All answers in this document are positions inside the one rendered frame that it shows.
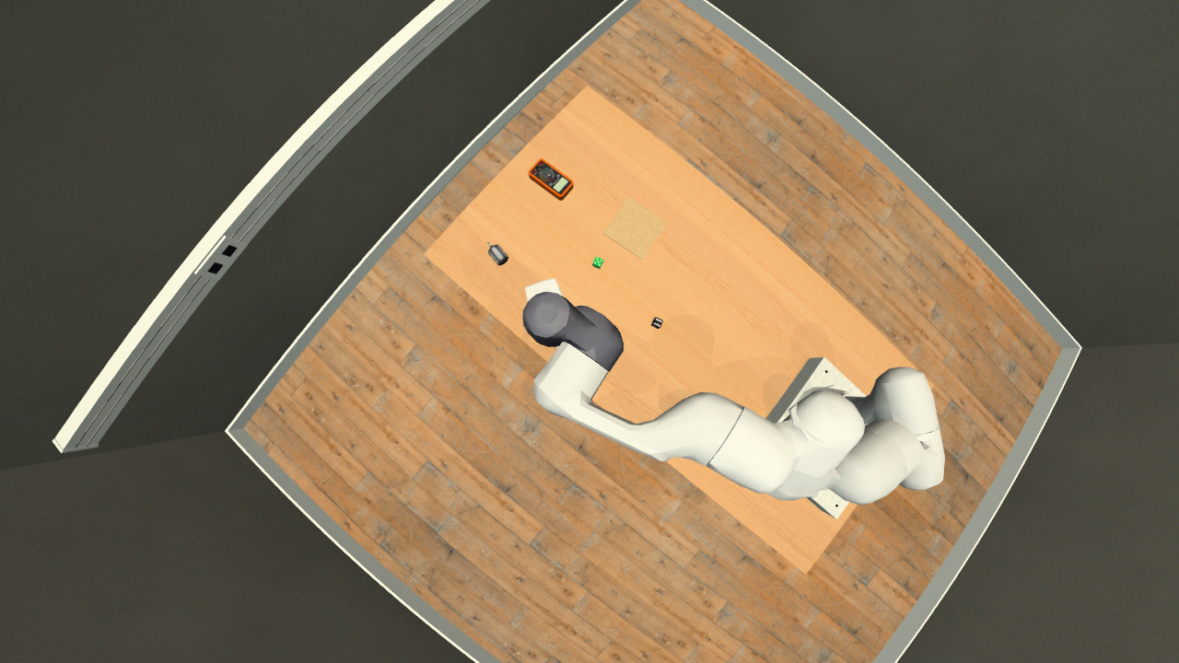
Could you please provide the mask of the tan textured mat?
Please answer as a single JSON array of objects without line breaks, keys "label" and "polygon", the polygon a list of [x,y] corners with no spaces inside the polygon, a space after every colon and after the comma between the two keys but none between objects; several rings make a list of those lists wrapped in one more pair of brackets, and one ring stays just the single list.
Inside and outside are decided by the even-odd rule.
[{"label": "tan textured mat", "polygon": [[628,197],[602,235],[634,252],[638,260],[644,260],[666,224],[659,215],[651,214],[646,206]]}]

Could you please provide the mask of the orange digital multimeter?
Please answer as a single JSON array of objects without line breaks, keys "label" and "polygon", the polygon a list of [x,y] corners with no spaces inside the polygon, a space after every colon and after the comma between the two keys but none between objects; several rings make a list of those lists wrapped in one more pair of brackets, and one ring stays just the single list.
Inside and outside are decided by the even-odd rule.
[{"label": "orange digital multimeter", "polygon": [[547,192],[552,193],[556,201],[565,201],[566,193],[572,192],[573,180],[566,177],[559,169],[552,168],[548,162],[539,159],[534,168],[528,169],[528,177]]}]

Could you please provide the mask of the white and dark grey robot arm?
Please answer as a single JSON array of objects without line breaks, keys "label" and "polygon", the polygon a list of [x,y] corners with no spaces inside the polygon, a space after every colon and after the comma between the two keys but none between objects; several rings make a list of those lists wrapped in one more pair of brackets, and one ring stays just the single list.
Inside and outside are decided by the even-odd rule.
[{"label": "white and dark grey robot arm", "polygon": [[535,401],[643,457],[691,459],[756,494],[788,501],[831,490],[867,505],[898,485],[918,491],[943,480],[938,411],[926,373],[913,366],[881,373],[867,398],[835,385],[804,390],[779,424],[718,393],[696,393],[654,420],[633,424],[592,402],[623,355],[623,333],[595,309],[572,306],[556,280],[525,290],[526,332],[539,344],[556,344],[534,378]]}]

